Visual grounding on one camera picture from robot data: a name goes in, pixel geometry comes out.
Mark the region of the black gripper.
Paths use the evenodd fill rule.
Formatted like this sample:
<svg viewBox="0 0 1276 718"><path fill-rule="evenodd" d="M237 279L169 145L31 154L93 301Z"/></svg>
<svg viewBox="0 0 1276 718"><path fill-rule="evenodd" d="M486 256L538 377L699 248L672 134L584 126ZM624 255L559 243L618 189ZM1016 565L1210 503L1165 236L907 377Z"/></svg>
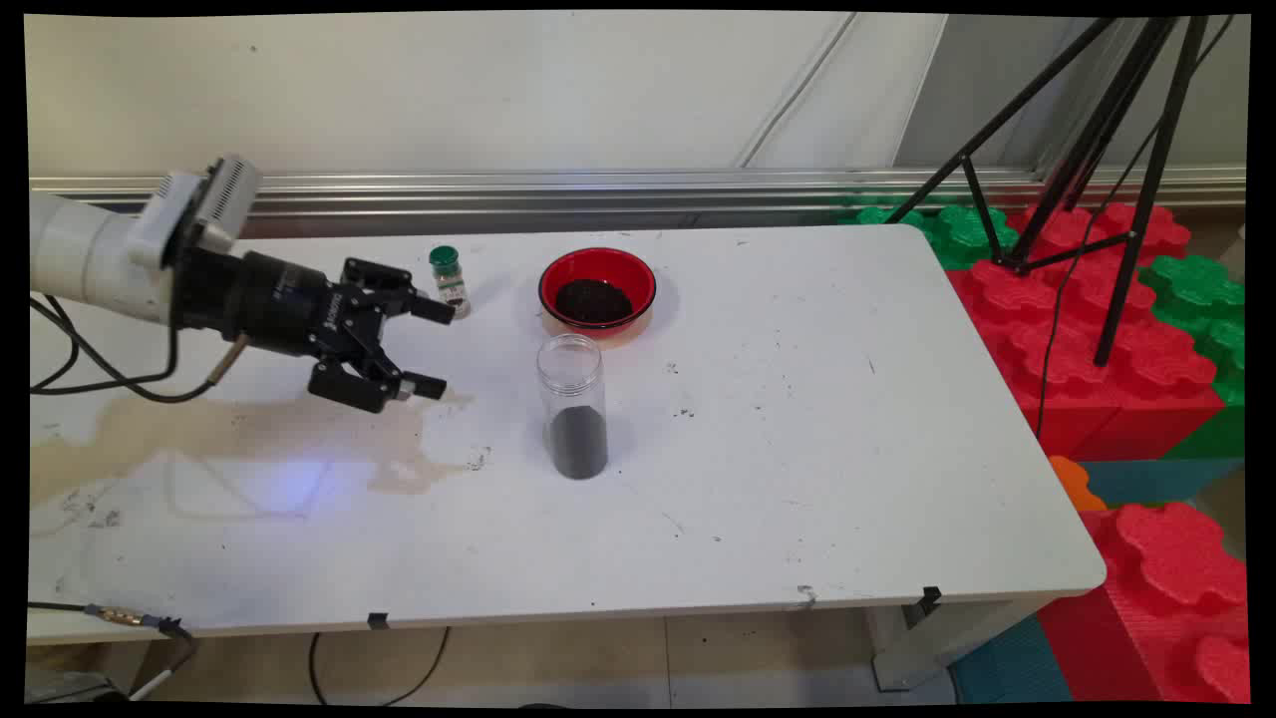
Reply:
<svg viewBox="0 0 1276 718"><path fill-rule="evenodd" d="M177 326L218 332L225 341L286 356L313 356L308 392L380 414L392 400L441 400L441 377L403 371L382 344L387 318L410 314L450 324L456 307L427 298L412 273L347 258L337 281L320 270L248 251L191 247L176 267Z"/></svg>

